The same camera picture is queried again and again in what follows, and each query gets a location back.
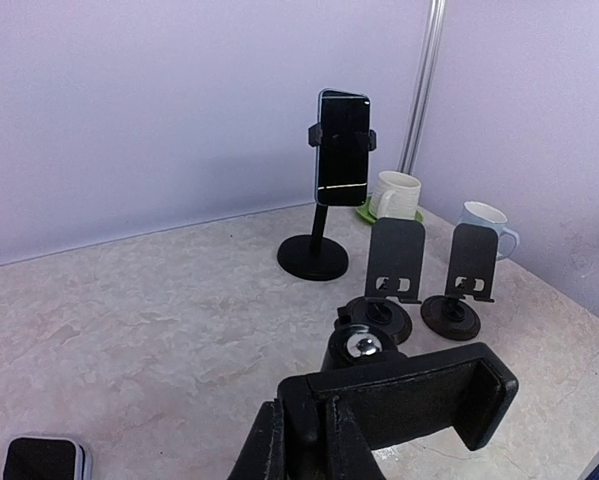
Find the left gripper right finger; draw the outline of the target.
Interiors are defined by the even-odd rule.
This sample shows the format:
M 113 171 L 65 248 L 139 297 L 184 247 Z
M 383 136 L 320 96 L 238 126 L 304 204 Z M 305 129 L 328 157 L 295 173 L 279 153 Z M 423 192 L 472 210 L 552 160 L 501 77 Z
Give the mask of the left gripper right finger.
M 326 403 L 326 478 L 383 479 L 349 404 L 335 396 Z

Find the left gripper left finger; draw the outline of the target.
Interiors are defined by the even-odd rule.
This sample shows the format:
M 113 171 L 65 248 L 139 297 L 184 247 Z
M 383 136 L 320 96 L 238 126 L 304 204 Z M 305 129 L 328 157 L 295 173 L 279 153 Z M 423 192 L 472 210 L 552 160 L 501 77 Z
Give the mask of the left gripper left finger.
M 252 424 L 229 480 L 286 480 L 288 425 L 282 402 L 265 401 Z

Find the black pole phone stand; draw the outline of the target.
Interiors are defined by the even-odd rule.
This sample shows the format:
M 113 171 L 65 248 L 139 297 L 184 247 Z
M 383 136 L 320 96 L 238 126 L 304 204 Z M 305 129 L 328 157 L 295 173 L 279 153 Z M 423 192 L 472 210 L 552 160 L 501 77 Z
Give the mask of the black pole phone stand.
M 447 428 L 479 450 L 518 392 L 516 376 L 482 342 L 408 357 L 386 334 L 370 331 L 382 351 L 358 359 L 337 352 L 329 369 L 279 384 L 289 479 L 327 479 L 326 403 L 335 396 L 351 407 L 373 454 Z
M 349 266 L 343 246 L 324 236 L 329 207 L 360 206 L 363 200 L 347 203 L 337 200 L 316 200 L 310 234 L 285 239 L 277 251 L 277 262 L 291 275 L 310 281 L 329 281 L 343 276 Z

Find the teal phone black screen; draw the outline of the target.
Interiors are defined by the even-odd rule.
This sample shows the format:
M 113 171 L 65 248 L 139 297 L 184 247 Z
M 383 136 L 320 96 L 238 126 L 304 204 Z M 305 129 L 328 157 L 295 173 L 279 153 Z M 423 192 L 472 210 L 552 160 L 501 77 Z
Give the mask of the teal phone black screen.
M 359 206 L 368 185 L 370 99 L 325 89 L 319 95 L 316 201 L 326 206 Z

